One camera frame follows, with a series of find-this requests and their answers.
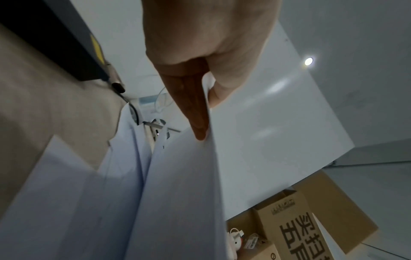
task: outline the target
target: beige fabric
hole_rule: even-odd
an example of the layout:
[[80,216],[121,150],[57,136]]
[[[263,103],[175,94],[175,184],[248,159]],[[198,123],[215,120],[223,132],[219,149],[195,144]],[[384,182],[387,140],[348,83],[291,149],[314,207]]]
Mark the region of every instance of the beige fabric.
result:
[[0,217],[54,134],[97,169],[124,104],[105,82],[77,81],[0,24]]

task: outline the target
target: black object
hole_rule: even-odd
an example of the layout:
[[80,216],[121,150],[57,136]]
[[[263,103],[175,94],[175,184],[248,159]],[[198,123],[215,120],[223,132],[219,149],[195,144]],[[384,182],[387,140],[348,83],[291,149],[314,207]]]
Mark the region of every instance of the black object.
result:
[[107,81],[101,47],[70,0],[2,3],[0,23],[80,81]]

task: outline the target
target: yellow label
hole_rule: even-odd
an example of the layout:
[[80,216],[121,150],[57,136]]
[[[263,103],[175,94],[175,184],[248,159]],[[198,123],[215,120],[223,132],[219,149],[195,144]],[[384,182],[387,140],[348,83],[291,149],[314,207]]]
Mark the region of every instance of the yellow label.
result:
[[104,57],[103,57],[103,52],[101,51],[100,45],[98,44],[97,40],[94,38],[92,34],[91,36],[91,41],[93,42],[93,47],[95,50],[95,54],[97,55],[97,58],[101,61],[102,64],[104,64]]

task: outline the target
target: glossy white surface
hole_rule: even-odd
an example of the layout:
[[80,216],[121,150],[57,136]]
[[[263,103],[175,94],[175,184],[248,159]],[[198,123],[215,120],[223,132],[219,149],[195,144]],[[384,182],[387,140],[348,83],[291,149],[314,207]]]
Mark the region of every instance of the glossy white surface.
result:
[[225,218],[353,147],[279,23],[248,83],[211,113]]

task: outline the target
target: light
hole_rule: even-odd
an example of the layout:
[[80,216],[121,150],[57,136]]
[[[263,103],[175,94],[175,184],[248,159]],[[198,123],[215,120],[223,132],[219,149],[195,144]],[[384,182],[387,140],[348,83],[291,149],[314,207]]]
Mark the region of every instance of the light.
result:
[[305,60],[304,64],[305,66],[309,66],[313,63],[313,61],[314,61],[313,58],[310,57]]

